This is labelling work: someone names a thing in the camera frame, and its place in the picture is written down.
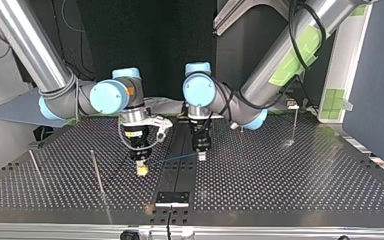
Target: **vertical metal pin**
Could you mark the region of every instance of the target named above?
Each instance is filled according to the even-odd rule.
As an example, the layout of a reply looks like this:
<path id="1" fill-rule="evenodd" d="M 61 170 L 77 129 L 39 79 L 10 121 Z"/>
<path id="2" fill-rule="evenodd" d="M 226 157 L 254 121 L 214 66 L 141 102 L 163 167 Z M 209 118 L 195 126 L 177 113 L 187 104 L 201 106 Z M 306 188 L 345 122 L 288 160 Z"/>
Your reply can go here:
<path id="1" fill-rule="evenodd" d="M 102 194 L 105 194 L 104 187 L 102 186 L 101 174 L 99 173 L 98 162 L 96 161 L 95 151 L 90 150 L 90 156 L 92 158 L 93 167 L 95 168 L 96 178 L 98 179 L 99 189 Z"/>
<path id="2" fill-rule="evenodd" d="M 299 108 L 295 109 L 294 128 L 297 126 L 298 110 Z"/>
<path id="3" fill-rule="evenodd" d="M 79 79 L 76 79 L 76 124 L 79 122 Z"/>
<path id="4" fill-rule="evenodd" d="M 29 150 L 29 154 L 30 154 L 30 157 L 31 157 L 31 159 L 33 161 L 34 168 L 36 169 L 36 171 L 40 171 L 39 170 L 39 165 L 37 165 L 36 158 L 35 158 L 34 153 L 33 153 L 33 151 L 31 149 Z"/>

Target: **robotic arm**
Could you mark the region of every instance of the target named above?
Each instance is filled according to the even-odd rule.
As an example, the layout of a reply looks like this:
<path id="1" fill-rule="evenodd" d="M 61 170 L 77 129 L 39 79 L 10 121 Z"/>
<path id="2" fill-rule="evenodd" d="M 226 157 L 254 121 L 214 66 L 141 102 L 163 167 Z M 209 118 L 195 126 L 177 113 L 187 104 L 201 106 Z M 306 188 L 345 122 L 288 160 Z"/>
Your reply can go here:
<path id="1" fill-rule="evenodd" d="M 164 141 L 172 123 L 145 109 L 137 68 L 115 70 L 112 79 L 99 83 L 79 84 L 76 75 L 59 58 L 26 0 L 0 0 L 0 29 L 38 86 L 40 111 L 46 118 L 120 114 L 117 125 L 121 141 L 129 148 L 130 158 L 136 161 L 137 174 L 148 173 L 152 147 Z M 147 140 L 149 126 L 158 127 L 152 144 Z"/>
<path id="2" fill-rule="evenodd" d="M 209 68 L 208 63 L 195 63 L 193 64 L 195 70 L 187 76 L 183 85 L 186 101 L 193 106 L 207 108 L 223 115 L 232 122 L 232 129 L 238 126 L 258 129 L 267 116 L 268 105 L 265 104 L 283 86 L 290 83 L 292 78 L 305 70 L 296 54 L 290 33 L 295 30 L 293 37 L 296 37 L 297 50 L 305 65 L 311 65 L 317 59 L 317 51 L 324 35 L 319 24 L 324 26 L 328 37 L 355 8 L 371 2 L 371 0 L 308 0 L 304 4 L 308 9 L 303 7 L 294 18 L 291 17 L 294 15 L 294 9 L 292 11 L 290 9 L 289 16 L 293 19 L 291 29 L 287 27 L 281 33 L 238 93 L 232 92 L 227 85 L 204 74 L 205 68 Z"/>

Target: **end effector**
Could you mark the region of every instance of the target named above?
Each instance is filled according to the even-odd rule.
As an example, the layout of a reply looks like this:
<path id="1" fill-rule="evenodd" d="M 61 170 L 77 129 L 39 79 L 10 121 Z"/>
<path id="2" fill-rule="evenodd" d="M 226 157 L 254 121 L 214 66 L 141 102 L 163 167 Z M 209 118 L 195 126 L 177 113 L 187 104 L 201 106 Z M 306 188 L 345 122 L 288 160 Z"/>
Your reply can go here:
<path id="1" fill-rule="evenodd" d="M 186 65 L 183 94 L 188 104 L 207 108 L 228 119 L 232 122 L 232 129 L 238 126 L 251 130 L 258 129 L 264 123 L 268 113 L 267 109 L 257 109 L 245 104 L 240 99 L 240 93 L 233 92 L 228 85 L 212 78 L 209 63 Z"/>
<path id="2" fill-rule="evenodd" d="M 113 71 L 112 79 L 96 84 L 91 90 L 92 106 L 100 113 L 120 113 L 118 133 L 130 150 L 130 159 L 136 161 L 139 176 L 145 176 L 149 169 L 152 148 L 165 140 L 166 131 L 172 122 L 161 116 L 153 116 L 145 108 L 142 78 L 137 68 Z M 149 143 L 149 126 L 158 127 L 155 142 Z"/>

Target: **silver aluminum arm tube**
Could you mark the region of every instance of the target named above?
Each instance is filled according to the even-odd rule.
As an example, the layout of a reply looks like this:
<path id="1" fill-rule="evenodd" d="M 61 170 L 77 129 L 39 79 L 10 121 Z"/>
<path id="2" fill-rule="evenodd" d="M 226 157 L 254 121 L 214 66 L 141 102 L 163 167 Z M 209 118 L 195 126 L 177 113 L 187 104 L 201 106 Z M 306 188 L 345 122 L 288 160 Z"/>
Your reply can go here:
<path id="1" fill-rule="evenodd" d="M 307 4 L 319 16 L 326 29 L 327 36 L 330 36 L 359 5 L 370 2 L 370 0 L 309 0 Z M 296 13 L 293 25 L 300 51 L 307 48 L 307 46 L 314 47 L 315 44 L 316 48 L 319 46 L 321 40 L 320 30 L 313 17 L 305 9 L 301 9 Z M 310 58 L 307 63 L 311 64 L 316 59 L 314 53 L 315 51 L 307 53 L 306 56 Z M 285 65 L 287 62 L 295 63 L 292 66 L 295 69 L 291 71 L 291 66 Z M 267 104 L 288 80 L 302 71 L 301 65 L 298 64 L 289 29 L 286 27 L 240 90 L 242 96 L 254 105 L 263 106 Z M 196 103 L 200 107 L 206 107 L 213 112 L 220 113 L 226 105 L 223 91 L 228 98 L 230 90 L 222 84 L 211 85 L 211 80 L 208 80 L 210 84 L 207 82 L 204 84 L 202 81 L 202 84 L 195 84 L 197 81 L 193 80 L 190 76 L 185 80 L 183 90 L 186 100 L 189 103 Z M 198 94 L 204 92 L 208 92 L 210 95 L 214 92 L 211 101 L 197 101 Z M 240 125 L 249 129 L 257 129 L 266 118 L 267 110 L 262 111 L 261 109 L 252 108 L 236 96 L 233 96 L 230 101 L 230 115 L 233 122 L 232 128 Z M 224 111 L 223 116 L 228 119 L 229 111 Z"/>
<path id="2" fill-rule="evenodd" d="M 42 114 L 50 119 L 74 117 L 78 79 L 58 56 L 27 0 L 0 0 L 0 29 L 44 94 L 39 101 Z M 79 108 L 84 114 L 97 113 L 89 101 L 93 85 L 79 90 Z"/>

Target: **white bracket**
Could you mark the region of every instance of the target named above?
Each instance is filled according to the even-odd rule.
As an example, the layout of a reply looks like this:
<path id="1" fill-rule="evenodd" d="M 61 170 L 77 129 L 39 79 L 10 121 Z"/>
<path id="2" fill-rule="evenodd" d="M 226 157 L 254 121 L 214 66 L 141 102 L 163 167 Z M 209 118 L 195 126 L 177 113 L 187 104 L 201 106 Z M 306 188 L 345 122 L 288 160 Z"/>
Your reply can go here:
<path id="1" fill-rule="evenodd" d="M 344 106 L 343 109 L 346 111 L 352 111 L 354 105 L 352 103 L 348 102 L 347 100 L 344 99 Z"/>

